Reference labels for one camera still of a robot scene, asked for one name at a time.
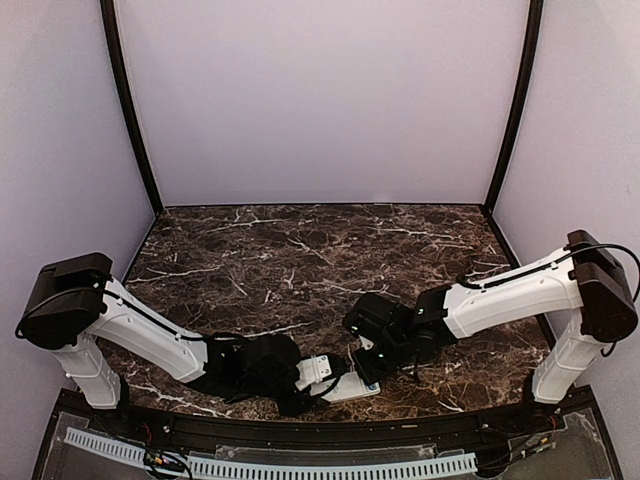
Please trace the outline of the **white remote control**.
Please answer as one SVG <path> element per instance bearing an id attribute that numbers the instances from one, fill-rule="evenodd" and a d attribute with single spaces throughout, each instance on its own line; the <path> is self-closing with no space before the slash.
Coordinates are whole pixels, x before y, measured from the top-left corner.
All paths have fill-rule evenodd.
<path id="1" fill-rule="evenodd" d="M 322 395 L 321 398 L 330 403 L 337 403 L 373 396 L 381 392 L 380 384 L 377 384 L 379 388 L 375 391 L 370 391 L 368 385 L 364 383 L 356 372 L 349 372 L 344 374 L 337 385 L 331 391 Z"/>

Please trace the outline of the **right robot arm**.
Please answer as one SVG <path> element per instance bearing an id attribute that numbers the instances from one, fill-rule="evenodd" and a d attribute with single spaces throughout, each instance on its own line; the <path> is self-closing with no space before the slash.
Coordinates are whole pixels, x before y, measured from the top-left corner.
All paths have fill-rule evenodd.
<path id="1" fill-rule="evenodd" d="M 535 369 L 527 398 L 510 413 L 511 426 L 530 434 L 596 356 L 610 354 L 639 324 L 639 290 L 629 286 L 613 256 L 617 248 L 576 230 L 564 247 L 535 262 L 478 282 L 459 278 L 427 289 L 412 307 L 365 293 L 343 320 L 350 334 L 368 343 L 354 354 L 356 371 L 371 385 L 410 360 L 430 357 L 484 330 L 568 311 L 571 318 Z"/>

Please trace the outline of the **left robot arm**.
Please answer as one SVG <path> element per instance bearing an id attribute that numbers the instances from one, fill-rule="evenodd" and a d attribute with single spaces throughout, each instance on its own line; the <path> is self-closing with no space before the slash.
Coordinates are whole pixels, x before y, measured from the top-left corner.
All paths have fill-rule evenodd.
<path id="1" fill-rule="evenodd" d="M 339 370 L 328 355 L 304 358 L 286 335 L 204 336 L 179 327 L 129 293 L 112 276 L 111 266 L 102 253 L 44 266 L 15 335 L 50 351 L 120 436 L 134 435 L 141 415 L 124 400 L 125 381 L 111 369 L 97 339 L 155 364 L 191 390 L 228 403 L 271 398 L 283 416 L 322 403 L 328 392 L 314 391 L 314 385 L 337 384 Z"/>

